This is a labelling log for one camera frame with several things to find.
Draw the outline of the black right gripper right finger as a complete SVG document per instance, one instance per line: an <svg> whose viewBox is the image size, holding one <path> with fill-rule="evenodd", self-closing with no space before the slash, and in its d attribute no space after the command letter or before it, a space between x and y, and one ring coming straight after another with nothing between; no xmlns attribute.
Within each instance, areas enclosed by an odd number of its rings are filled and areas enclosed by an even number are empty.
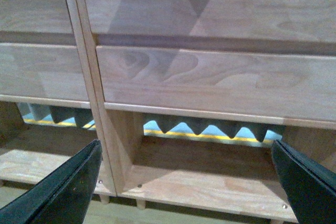
<svg viewBox="0 0 336 224"><path fill-rule="evenodd" d="M335 173L275 140L272 161L299 223L335 223Z"/></svg>

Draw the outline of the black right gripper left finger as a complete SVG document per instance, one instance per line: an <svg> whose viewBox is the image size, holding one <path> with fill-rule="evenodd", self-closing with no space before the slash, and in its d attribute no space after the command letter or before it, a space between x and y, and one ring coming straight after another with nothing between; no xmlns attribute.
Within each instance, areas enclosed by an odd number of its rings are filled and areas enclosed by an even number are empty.
<svg viewBox="0 0 336 224"><path fill-rule="evenodd" d="M102 146L93 140L1 208L1 223L83 223L96 188Z"/></svg>

